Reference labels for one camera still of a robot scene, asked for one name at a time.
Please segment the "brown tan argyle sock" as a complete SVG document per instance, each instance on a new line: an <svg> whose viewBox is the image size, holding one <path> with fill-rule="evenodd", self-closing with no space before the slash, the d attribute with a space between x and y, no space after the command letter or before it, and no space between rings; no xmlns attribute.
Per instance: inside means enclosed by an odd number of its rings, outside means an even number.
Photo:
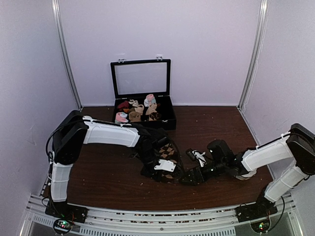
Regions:
<svg viewBox="0 0 315 236"><path fill-rule="evenodd" d="M161 171L161 182L175 184L177 182L178 174L180 173L178 167L178 155L172 144L166 144L158 151L158 158L170 160L176 164L175 170L171 172Z"/></svg>
<svg viewBox="0 0 315 236"><path fill-rule="evenodd" d="M149 114L149 121L157 121L161 119L161 114L158 112L152 112Z"/></svg>

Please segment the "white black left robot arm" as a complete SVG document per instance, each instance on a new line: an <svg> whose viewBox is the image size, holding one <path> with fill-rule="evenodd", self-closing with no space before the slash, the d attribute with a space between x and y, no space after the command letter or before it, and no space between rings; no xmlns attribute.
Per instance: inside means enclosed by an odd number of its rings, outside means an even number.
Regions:
<svg viewBox="0 0 315 236"><path fill-rule="evenodd" d="M134 148L143 163L145 176L159 179L162 171L173 172L175 163L157 156L159 148L168 141L161 129L144 127L137 123L112 123L83 116L71 111L49 136L46 150L50 169L50 200L52 211L59 218L67 218L71 208L67 203L67 187L71 169L78 160L83 145L109 144Z"/></svg>

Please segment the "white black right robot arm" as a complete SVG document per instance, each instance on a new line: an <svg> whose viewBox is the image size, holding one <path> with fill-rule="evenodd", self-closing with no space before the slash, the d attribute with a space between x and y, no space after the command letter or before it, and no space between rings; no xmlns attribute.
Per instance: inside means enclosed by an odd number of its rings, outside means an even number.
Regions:
<svg viewBox="0 0 315 236"><path fill-rule="evenodd" d="M222 174L246 180L263 166L287 164L287 167L282 168L283 172L262 189L254 204L241 205L235 209L240 222L277 213L276 201L315 174L315 135L299 123L293 124L280 137L238 154L234 154L224 140L208 143L207 149L212 162L185 172L180 178L181 184L197 186Z"/></svg>

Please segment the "tan rolled sock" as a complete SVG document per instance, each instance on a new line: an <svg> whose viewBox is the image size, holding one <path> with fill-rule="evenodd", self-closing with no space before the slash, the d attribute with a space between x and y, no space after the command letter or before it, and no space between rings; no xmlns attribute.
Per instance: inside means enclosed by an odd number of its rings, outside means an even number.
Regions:
<svg viewBox="0 0 315 236"><path fill-rule="evenodd" d="M128 114L130 122L141 122L141 115L139 112L132 111Z"/></svg>

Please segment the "beige rolled sock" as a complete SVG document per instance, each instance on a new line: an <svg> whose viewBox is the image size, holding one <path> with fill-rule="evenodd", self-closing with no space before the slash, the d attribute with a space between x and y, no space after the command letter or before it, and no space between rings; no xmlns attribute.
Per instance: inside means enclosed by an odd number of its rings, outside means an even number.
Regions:
<svg viewBox="0 0 315 236"><path fill-rule="evenodd" d="M148 106L145 115L149 116L152 113L157 113L157 103L152 103Z"/></svg>

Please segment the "cream rolled sock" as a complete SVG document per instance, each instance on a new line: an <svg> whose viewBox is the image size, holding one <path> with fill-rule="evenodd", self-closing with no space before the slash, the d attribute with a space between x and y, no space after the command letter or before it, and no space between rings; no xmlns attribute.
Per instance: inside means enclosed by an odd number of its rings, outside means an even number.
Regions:
<svg viewBox="0 0 315 236"><path fill-rule="evenodd" d="M131 106L131 108L129 109L129 112L138 112L140 115L143 115L143 111L144 111L144 105L143 104L139 104L137 100L130 100L129 105Z"/></svg>

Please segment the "white scalloped bowl right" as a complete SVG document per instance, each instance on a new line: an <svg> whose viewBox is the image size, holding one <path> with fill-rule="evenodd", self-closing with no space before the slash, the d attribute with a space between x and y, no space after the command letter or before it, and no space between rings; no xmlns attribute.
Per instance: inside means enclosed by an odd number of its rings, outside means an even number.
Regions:
<svg viewBox="0 0 315 236"><path fill-rule="evenodd" d="M251 171L245 175L241 175L238 177L239 180L248 180L250 179L251 177L255 176L256 175L256 170L255 171Z"/></svg>

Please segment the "dark red rolled sock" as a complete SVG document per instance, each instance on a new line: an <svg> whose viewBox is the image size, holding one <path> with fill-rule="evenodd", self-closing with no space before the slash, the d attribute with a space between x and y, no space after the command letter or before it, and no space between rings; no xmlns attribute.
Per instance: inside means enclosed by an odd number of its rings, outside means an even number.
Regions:
<svg viewBox="0 0 315 236"><path fill-rule="evenodd" d="M119 104L117 106L118 110L123 110L123 109L128 109L129 108L129 102L127 100L125 100L124 102L122 102L121 104Z"/></svg>

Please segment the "pink teal white rolled sock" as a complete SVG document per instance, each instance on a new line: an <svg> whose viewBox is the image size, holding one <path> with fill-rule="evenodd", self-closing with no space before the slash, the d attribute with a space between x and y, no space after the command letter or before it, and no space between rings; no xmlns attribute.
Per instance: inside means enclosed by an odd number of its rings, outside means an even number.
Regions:
<svg viewBox="0 0 315 236"><path fill-rule="evenodd" d="M149 107L153 104L156 104L156 99L155 99L155 96L151 93L151 94L148 94L146 98L144 99L144 106Z"/></svg>

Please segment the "black box with glass lid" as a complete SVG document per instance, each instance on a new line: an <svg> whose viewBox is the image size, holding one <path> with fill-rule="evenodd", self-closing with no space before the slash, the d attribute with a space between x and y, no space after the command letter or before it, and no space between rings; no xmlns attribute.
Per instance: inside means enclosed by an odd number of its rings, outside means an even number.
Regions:
<svg viewBox="0 0 315 236"><path fill-rule="evenodd" d="M140 123L151 128L176 129L177 119L170 98L170 59L123 60L111 62L110 67L115 95L112 120L115 120L117 112L124 110L117 109L119 104L125 100L137 100L144 105L144 99L152 93L161 119L149 121L149 116L145 115L148 107L144 107Z"/></svg>

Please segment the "aluminium front rail frame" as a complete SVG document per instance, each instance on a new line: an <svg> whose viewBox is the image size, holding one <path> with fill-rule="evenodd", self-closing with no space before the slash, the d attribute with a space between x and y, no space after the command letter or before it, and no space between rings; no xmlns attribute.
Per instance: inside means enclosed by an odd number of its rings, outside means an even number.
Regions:
<svg viewBox="0 0 315 236"><path fill-rule="evenodd" d="M256 236L254 227L271 221L269 236L303 236L303 224L290 194L277 201L278 213L240 222L236 206L181 211L131 211L88 207L84 223L68 236Z"/></svg>

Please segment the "aluminium right corner post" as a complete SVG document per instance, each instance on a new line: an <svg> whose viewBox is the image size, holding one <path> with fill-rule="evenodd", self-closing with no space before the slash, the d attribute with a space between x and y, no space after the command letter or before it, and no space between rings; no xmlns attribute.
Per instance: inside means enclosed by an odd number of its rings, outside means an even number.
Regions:
<svg viewBox="0 0 315 236"><path fill-rule="evenodd" d="M259 58L259 54L262 48L265 29L266 29L269 2L270 2L269 0L260 1L259 15L258 15L255 39L254 39L254 44L253 44L253 49L252 49L252 55L251 55L243 91L242 91L240 101L238 104L238 109L240 111L245 109L245 105L247 103L248 97L250 95L250 91L252 89L256 69L258 67L258 58Z"/></svg>

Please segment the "aluminium corner post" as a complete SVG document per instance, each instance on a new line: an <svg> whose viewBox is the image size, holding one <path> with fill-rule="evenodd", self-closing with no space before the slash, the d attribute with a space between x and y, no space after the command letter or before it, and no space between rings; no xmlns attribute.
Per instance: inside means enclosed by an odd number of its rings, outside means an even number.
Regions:
<svg viewBox="0 0 315 236"><path fill-rule="evenodd" d="M258 58L259 58L259 54L262 48L265 29L266 29L269 2L270 2L269 0L260 1L259 15L258 15L255 39L254 39L254 44L253 44L253 49L252 49L252 55L251 55L243 91L242 91L240 101L238 104L238 109L240 111L245 109L245 105L247 103L248 97L250 95L250 91L252 89L256 69L258 67Z"/></svg>
<svg viewBox="0 0 315 236"><path fill-rule="evenodd" d="M83 106L81 103L81 99L79 97L77 86L74 81L73 72L72 72L69 55L68 55L68 51L66 47L66 41L64 37L63 24L62 24L61 12L60 12L60 3L58 0L51 0L51 4L52 4L53 16L54 16L55 24L57 28L59 44L60 44L60 48L62 52L63 63L65 66L65 71L66 71L67 78L70 84L71 92L74 96L78 109L82 110Z"/></svg>

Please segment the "aluminium left corner post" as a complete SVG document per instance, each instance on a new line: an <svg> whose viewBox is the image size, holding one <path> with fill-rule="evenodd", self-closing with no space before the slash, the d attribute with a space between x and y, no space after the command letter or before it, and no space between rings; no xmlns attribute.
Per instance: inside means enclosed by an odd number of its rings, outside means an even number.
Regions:
<svg viewBox="0 0 315 236"><path fill-rule="evenodd" d="M81 103L81 99L79 97L77 86L74 81L73 72L72 72L69 55L68 55L68 51L66 47L66 41L64 37L63 24L62 24L61 12L60 12L60 3L58 0L51 0L51 4L52 4L53 16L54 16L55 24L57 28L59 44L60 44L60 48L62 52L63 63L65 66L65 71L66 71L67 78L70 84L71 92L74 96L78 109L82 110L83 106Z"/></svg>

